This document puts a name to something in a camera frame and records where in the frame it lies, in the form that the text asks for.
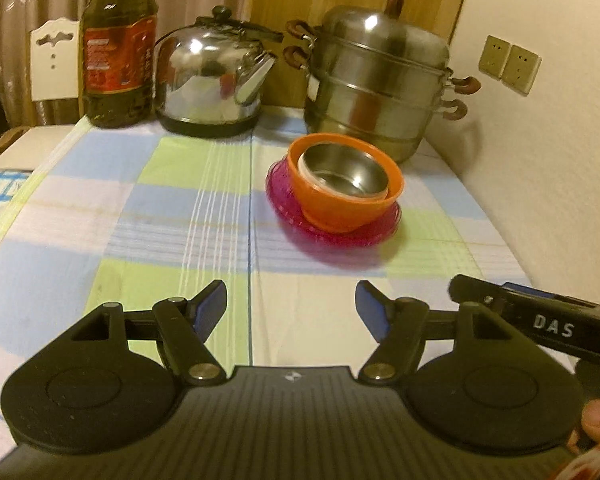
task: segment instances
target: oil bottle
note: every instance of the oil bottle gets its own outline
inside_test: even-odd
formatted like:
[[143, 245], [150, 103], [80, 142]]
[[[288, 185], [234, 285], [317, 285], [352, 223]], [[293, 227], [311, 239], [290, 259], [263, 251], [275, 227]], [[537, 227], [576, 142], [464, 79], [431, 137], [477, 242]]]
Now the oil bottle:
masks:
[[155, 0], [91, 0], [82, 15], [84, 111], [95, 126], [121, 128], [151, 113]]

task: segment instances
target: kettle lid knob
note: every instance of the kettle lid knob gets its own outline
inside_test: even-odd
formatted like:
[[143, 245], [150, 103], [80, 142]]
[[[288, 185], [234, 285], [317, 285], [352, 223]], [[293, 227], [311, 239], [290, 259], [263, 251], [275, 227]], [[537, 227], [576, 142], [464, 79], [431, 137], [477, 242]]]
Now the kettle lid knob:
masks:
[[213, 9], [211, 9], [211, 13], [218, 23], [227, 22], [231, 17], [231, 9], [224, 5], [216, 5]]

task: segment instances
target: pink plate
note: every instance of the pink plate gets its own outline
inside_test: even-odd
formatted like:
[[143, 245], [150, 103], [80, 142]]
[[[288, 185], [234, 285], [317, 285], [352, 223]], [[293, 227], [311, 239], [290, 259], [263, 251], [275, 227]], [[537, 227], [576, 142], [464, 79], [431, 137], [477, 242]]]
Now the pink plate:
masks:
[[402, 212], [395, 202], [378, 219], [346, 234], [331, 234], [310, 224], [302, 214], [300, 204], [291, 190], [286, 158], [277, 161], [267, 173], [267, 197], [278, 217], [316, 242], [339, 247], [369, 247], [393, 236], [400, 224]]

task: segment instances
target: ribbed gray surface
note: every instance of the ribbed gray surface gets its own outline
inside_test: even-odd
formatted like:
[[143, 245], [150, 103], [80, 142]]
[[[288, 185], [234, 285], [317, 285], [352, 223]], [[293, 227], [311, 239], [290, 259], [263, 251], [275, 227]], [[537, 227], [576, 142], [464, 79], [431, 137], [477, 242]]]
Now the ribbed gray surface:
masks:
[[[293, 372], [302, 377], [289, 381]], [[348, 368], [238, 368], [227, 384], [191, 390], [140, 442], [97, 456], [23, 446], [0, 479], [546, 480], [570, 459], [564, 449], [520, 458], [456, 449], [393, 390], [357, 384]]]

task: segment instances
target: pot lid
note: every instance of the pot lid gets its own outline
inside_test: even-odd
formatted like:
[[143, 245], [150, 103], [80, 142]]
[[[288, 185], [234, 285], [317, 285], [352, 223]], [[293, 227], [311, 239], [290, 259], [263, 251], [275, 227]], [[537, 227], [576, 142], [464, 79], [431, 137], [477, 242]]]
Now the pot lid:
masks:
[[439, 36], [398, 20], [404, 0], [387, 0], [384, 12], [337, 6], [324, 15], [321, 32], [390, 56], [442, 70], [449, 47]]
[[256, 23], [234, 20], [231, 17], [229, 7], [218, 5], [211, 9], [211, 13], [213, 16], [198, 16], [194, 26], [209, 27], [222, 35], [238, 36], [242, 40], [265, 40], [282, 43], [282, 32], [276, 32]]

